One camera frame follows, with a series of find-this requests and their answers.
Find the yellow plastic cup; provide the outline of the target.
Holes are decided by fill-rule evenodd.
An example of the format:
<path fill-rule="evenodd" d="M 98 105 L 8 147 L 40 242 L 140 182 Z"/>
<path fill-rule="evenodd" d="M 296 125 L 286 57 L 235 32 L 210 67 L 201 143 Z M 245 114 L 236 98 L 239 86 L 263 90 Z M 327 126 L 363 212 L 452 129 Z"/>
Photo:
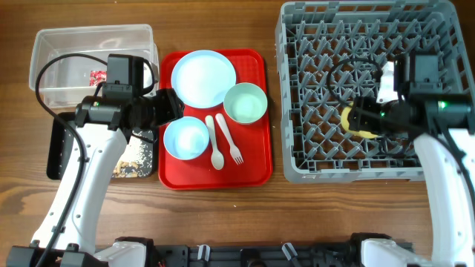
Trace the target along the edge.
<path fill-rule="evenodd" d="M 359 136 L 365 139 L 375 139 L 378 135 L 371 133 L 369 131 L 352 131 L 350 130 L 350 122 L 348 119 L 351 107 L 353 106 L 353 102 L 350 103 L 349 107 L 345 107 L 341 112 L 341 126 L 347 132 L 354 136 Z"/>

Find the light blue small bowl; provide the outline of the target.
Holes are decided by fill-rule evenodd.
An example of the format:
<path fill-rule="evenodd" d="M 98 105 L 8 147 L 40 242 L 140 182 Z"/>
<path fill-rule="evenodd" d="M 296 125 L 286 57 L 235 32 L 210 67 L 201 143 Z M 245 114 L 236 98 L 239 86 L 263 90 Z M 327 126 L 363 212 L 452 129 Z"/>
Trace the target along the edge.
<path fill-rule="evenodd" d="M 166 151 L 176 159 L 196 159 L 209 145 L 209 132 L 200 119 L 184 116 L 166 127 L 163 144 Z"/>

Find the rice and food scraps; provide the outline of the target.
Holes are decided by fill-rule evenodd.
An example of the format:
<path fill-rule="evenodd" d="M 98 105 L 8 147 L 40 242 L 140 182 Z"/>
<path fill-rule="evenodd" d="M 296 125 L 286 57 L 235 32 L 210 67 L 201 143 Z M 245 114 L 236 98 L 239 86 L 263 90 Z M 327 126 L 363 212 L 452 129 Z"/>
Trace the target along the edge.
<path fill-rule="evenodd" d="M 124 154 L 119 158 L 112 177 L 145 178 L 154 171 L 154 144 L 143 139 L 153 140 L 153 131 L 134 131 Z"/>

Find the red snack wrapper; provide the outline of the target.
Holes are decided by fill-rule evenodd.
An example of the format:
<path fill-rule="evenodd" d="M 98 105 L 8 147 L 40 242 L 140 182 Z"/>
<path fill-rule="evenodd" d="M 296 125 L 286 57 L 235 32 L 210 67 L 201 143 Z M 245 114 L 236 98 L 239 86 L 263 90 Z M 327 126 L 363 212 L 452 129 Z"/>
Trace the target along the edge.
<path fill-rule="evenodd" d="M 90 86 L 97 86 L 101 82 L 105 82 L 107 77 L 107 72 L 105 70 L 93 70 L 90 73 Z"/>

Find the mint green bowl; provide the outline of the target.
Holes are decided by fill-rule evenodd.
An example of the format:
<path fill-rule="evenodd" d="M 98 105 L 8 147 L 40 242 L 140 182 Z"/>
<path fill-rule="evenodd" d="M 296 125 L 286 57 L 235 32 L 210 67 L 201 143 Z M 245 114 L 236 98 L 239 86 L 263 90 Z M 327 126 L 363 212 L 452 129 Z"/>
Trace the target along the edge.
<path fill-rule="evenodd" d="M 268 108 L 268 100 L 259 86 L 242 82 L 229 89 L 223 100 L 223 107 L 233 121 L 249 125 L 263 117 Z"/>

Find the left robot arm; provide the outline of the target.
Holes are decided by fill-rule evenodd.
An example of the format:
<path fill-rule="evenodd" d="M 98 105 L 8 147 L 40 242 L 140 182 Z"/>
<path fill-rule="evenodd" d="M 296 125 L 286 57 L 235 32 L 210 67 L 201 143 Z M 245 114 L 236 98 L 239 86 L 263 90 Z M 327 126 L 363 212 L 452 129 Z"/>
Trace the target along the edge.
<path fill-rule="evenodd" d="M 87 96 L 76 113 L 71 155 L 50 210 L 29 246 L 14 246 L 8 266 L 154 266 L 151 239 L 120 237 L 96 250 L 96 227 L 113 170 L 134 128 L 150 130 L 183 117 L 172 89 L 148 97 Z"/>

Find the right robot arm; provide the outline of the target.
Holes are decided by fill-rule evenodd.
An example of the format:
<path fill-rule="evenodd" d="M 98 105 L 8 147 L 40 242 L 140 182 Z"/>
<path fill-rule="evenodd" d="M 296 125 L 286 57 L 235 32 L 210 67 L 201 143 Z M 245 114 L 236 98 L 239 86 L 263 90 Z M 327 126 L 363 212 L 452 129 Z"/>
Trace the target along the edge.
<path fill-rule="evenodd" d="M 393 241 L 361 244 L 363 266 L 474 265 L 474 106 L 463 95 L 413 94 L 384 104 L 358 97 L 341 124 L 357 135 L 407 134 L 427 188 L 433 228 L 430 260 Z"/>

